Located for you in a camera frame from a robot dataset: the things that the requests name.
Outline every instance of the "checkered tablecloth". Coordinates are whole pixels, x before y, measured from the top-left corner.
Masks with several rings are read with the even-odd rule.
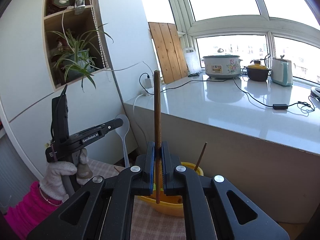
[[[119,174],[123,167],[89,160],[88,163],[94,176],[104,178]],[[184,218],[159,213],[147,203],[135,197],[131,225],[131,240],[185,240]]]

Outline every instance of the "floral pattern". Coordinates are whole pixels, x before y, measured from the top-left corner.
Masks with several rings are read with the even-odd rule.
[[[232,74],[240,67],[240,65],[238,64],[238,62],[235,63],[235,61],[231,59],[230,64],[228,64],[227,67],[228,67],[228,73]]]

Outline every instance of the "white spoon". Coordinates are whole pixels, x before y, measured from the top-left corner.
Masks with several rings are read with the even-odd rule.
[[[124,164],[125,164],[125,167],[128,168],[130,167],[130,163],[128,158],[127,147],[125,146],[125,136],[127,135],[130,128],[129,119],[125,114],[118,114],[116,118],[120,118],[123,121],[123,125],[116,128],[116,132],[122,139]]]

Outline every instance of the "brown lidded pot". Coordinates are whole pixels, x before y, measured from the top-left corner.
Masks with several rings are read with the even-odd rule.
[[[269,71],[266,66],[261,65],[260,60],[254,60],[254,64],[246,67],[248,77],[253,81],[266,81],[268,78]]]

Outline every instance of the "yellow bowl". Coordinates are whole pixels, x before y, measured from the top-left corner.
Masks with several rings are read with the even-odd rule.
[[[188,168],[194,169],[195,164],[181,162],[181,165],[186,166]],[[203,170],[198,167],[196,171],[199,175],[203,176]],[[148,203],[155,210],[160,213],[176,216],[176,217],[184,217],[183,215],[183,204],[181,196],[167,196],[164,194],[163,189],[160,191],[160,203],[156,203],[156,191],[153,190],[153,194],[151,196],[138,196],[139,199]]]

